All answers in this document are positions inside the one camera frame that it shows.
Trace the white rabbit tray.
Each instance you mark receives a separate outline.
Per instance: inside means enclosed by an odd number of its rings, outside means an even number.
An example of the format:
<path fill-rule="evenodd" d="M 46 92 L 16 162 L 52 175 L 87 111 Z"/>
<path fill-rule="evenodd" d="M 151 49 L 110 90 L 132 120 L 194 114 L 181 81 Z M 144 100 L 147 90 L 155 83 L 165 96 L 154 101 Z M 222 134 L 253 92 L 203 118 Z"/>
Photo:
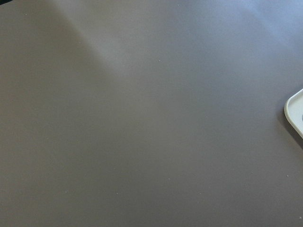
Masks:
<path fill-rule="evenodd" d="M 284 106 L 284 114 L 294 130 L 303 137 L 303 90 L 291 96 Z"/>

